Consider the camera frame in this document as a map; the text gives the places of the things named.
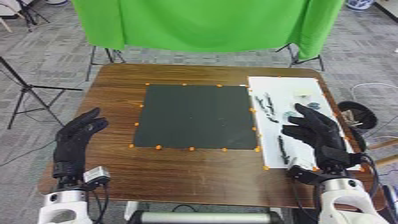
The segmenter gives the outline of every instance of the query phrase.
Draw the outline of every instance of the wooden table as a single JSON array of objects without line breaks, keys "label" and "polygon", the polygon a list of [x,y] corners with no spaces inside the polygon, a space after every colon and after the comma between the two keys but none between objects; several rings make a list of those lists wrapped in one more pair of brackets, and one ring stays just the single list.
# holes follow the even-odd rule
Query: wooden table
[{"label": "wooden table", "polygon": [[[246,206],[296,207],[291,180],[284,169],[262,170],[262,155],[253,150],[129,148],[145,83],[236,86],[246,76],[312,77],[339,115],[319,73],[307,69],[113,64],[101,68],[77,114],[101,108],[109,126],[95,134],[86,148],[86,169],[109,170],[109,199]],[[351,134],[342,124],[346,136]],[[349,141],[353,150],[358,147]],[[38,191],[54,184],[51,164],[42,174]],[[369,172],[356,173],[369,187]],[[303,206],[310,206],[310,186],[298,186]],[[383,207],[381,195],[374,205]]]}]

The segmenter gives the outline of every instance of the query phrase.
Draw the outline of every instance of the small tool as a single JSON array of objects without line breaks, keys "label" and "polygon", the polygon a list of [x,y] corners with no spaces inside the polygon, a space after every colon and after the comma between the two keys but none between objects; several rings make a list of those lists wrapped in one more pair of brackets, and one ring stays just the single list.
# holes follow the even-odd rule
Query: small tool
[{"label": "small tool", "polygon": [[269,97],[266,97],[268,96],[268,93],[264,94],[264,98],[268,98],[266,99],[266,101],[268,101],[268,106],[264,107],[264,104],[262,104],[262,102],[264,102],[264,99],[259,99],[259,97],[255,96],[253,97],[253,99],[255,99],[255,101],[257,101],[257,104],[259,104],[259,107],[260,107],[260,110],[262,110],[262,112],[264,112],[264,116],[266,116],[266,118],[268,118],[268,120],[273,122],[273,123],[278,123],[278,121],[275,120],[275,111],[273,111],[273,105],[271,105],[271,101],[269,101]]},{"label": "small tool", "polygon": [[285,150],[284,150],[284,142],[282,142],[282,136],[280,135],[276,136],[276,142],[278,142],[278,148],[280,148],[280,153],[282,153],[282,155],[280,155],[282,163],[284,163],[284,165],[287,165],[289,164],[289,156],[287,156]]}]

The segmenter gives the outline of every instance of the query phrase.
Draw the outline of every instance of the robotic hand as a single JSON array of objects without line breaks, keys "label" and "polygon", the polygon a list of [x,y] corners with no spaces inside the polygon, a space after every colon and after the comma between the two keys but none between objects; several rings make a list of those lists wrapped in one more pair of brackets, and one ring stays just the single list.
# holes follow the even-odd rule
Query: robotic hand
[{"label": "robotic hand", "polygon": [[[104,118],[95,118],[99,108],[83,113],[67,123],[56,133],[56,148],[53,152],[53,178],[58,180],[56,189],[44,197],[44,207],[38,212],[38,224],[54,224],[53,218],[65,211],[74,213],[74,219],[61,224],[90,224],[86,214],[85,193],[90,190],[83,183],[85,172],[85,147],[90,137],[106,126]],[[106,173],[97,167],[90,174]]]},{"label": "robotic hand", "polygon": [[[319,186],[323,191],[319,223],[385,224],[374,211],[362,183],[346,176],[346,168],[360,163],[364,155],[346,153],[339,127],[330,118],[300,104],[294,105],[294,109],[303,118],[289,117],[289,122],[296,125],[282,126],[282,134],[310,145],[321,173],[305,170],[292,159],[287,176],[301,183]],[[353,206],[360,212],[337,210],[335,204]]]},{"label": "robotic hand", "polygon": [[106,126],[104,118],[95,118],[99,108],[83,113],[67,123],[56,133],[56,148],[53,152],[53,178],[60,179],[58,188],[76,185],[85,172],[85,147],[90,137]]}]

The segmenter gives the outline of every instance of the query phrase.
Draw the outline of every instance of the black glove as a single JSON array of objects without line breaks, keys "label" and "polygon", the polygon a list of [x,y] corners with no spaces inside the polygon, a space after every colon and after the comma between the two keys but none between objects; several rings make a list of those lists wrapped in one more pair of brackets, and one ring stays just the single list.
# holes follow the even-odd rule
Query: black glove
[{"label": "black glove", "polygon": [[81,177],[85,172],[85,147],[90,137],[106,126],[104,118],[95,118],[99,108],[83,113],[67,123],[56,133],[56,148],[53,152],[53,178]]},{"label": "black glove", "polygon": [[294,109],[303,118],[289,117],[287,121],[296,126],[282,125],[282,134],[314,148],[316,165],[321,169],[335,164],[346,167],[349,160],[337,124],[319,112],[300,104],[294,104]]}]

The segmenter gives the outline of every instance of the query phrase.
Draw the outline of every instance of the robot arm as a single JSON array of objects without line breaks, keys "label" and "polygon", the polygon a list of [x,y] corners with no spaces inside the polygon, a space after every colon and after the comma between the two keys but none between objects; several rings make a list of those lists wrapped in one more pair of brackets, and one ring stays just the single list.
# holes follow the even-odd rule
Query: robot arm
[{"label": "robot arm", "polygon": [[[303,118],[289,117],[289,122],[296,125],[284,125],[282,133],[310,145],[321,172],[305,169],[303,162],[294,158],[287,176],[303,184],[319,186],[319,223],[387,224],[376,213],[362,182],[348,177],[346,168],[360,164],[364,154],[346,153],[337,124],[326,116],[300,104],[294,105],[294,109]],[[340,211],[335,204],[353,206],[358,211]]]}]

